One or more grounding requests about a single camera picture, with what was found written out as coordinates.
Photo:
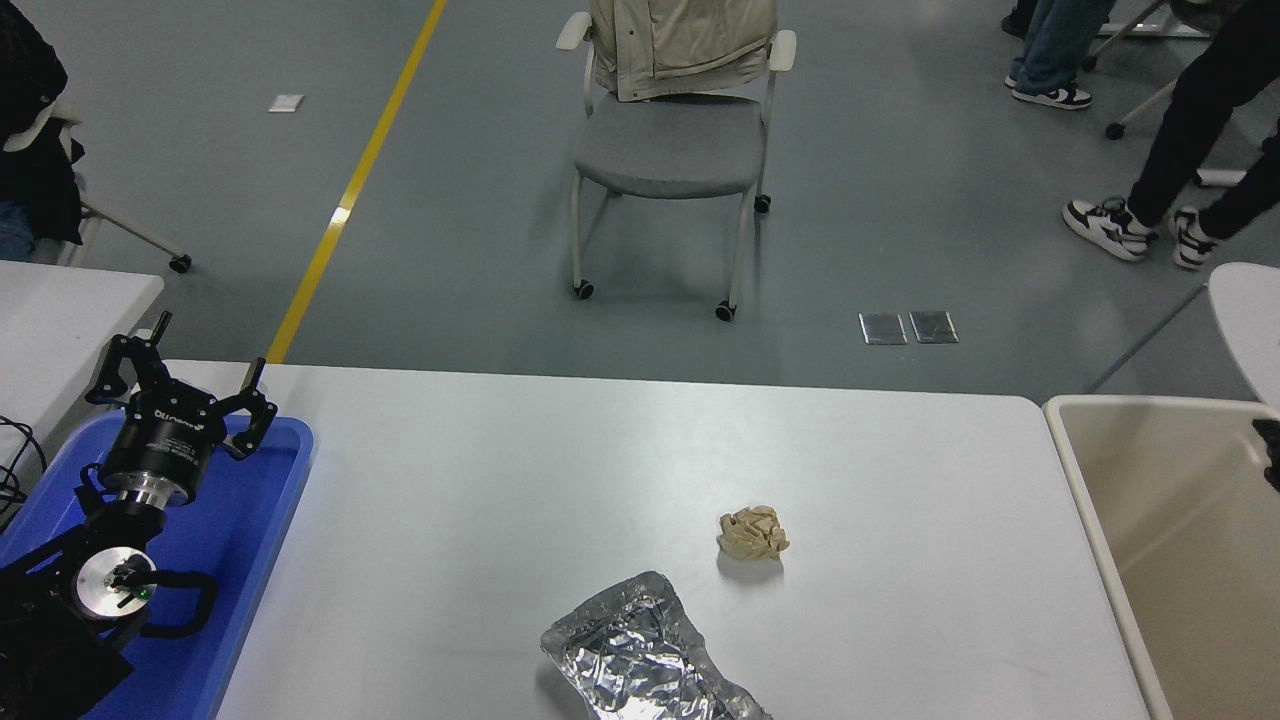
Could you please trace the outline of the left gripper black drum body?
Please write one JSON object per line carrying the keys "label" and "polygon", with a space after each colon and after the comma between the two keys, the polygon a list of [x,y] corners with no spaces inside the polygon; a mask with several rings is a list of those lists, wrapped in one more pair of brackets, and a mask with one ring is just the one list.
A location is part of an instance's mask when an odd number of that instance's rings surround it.
{"label": "left gripper black drum body", "polygon": [[148,473],[168,480],[202,480],[224,420],[215,397],[186,383],[140,389],[125,406],[125,420],[99,470],[100,480]]}

